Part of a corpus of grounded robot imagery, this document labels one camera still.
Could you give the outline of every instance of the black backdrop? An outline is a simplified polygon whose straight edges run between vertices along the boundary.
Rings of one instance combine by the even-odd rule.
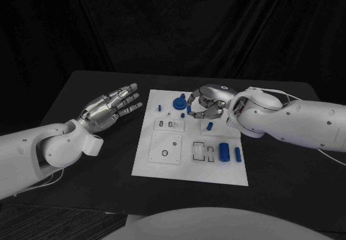
[[[308,82],[323,101],[346,103],[344,0],[2,6],[0,134],[39,125],[74,70]]]

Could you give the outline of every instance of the dark floor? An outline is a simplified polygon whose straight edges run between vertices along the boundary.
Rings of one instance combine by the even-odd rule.
[[[126,214],[5,204],[0,210],[0,240],[99,240],[126,222]],[[345,233],[319,232],[335,240],[346,240]]]

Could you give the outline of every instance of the black table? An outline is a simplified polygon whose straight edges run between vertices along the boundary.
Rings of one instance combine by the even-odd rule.
[[[318,150],[280,142],[269,134],[260,139],[241,136],[248,186],[132,176],[150,89],[194,92],[205,84],[218,83],[238,91],[250,86],[280,89],[318,101],[312,86],[302,82],[77,71],[42,125],[65,123],[94,98],[132,83],[139,84],[143,107],[99,133],[104,139],[99,157],[84,154],[65,169],[60,182],[0,203],[135,215],[227,207],[269,214],[315,230],[346,232],[346,167]],[[331,154],[338,159],[345,157],[339,152]]]

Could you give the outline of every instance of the white board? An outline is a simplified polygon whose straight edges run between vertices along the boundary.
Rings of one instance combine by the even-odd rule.
[[[218,119],[195,119],[188,116],[187,109],[176,110],[174,107],[174,100],[182,94],[188,99],[192,93],[150,90],[132,175],[248,186],[241,132],[227,126],[228,110],[225,109]],[[197,98],[192,111],[204,110]],[[176,122],[176,125],[172,127],[163,125],[161,130],[161,121],[166,124]],[[210,122],[214,123],[211,131],[207,130]],[[207,161],[194,160],[194,142],[205,145]],[[230,145],[230,162],[221,161],[220,143]],[[208,156],[212,154],[208,152],[208,147],[214,148],[214,162],[208,161]],[[240,148],[241,162],[237,162],[236,147]]]

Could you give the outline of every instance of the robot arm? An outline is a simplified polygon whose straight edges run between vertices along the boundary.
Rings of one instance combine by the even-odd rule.
[[[227,125],[247,136],[260,138],[269,133],[277,140],[299,146],[346,152],[346,106],[306,100],[283,105],[277,97],[257,88],[236,93],[228,87],[211,84],[192,93],[189,106],[195,97],[202,98],[199,104],[202,102],[207,110],[191,112],[192,117],[220,118],[227,108]]]
[[[125,108],[140,96],[132,84],[88,103],[77,119],[0,136],[0,199],[42,181],[74,164],[83,153],[97,156],[104,140],[94,135],[109,129],[119,118],[143,106]],[[47,165],[39,165],[39,147]]]

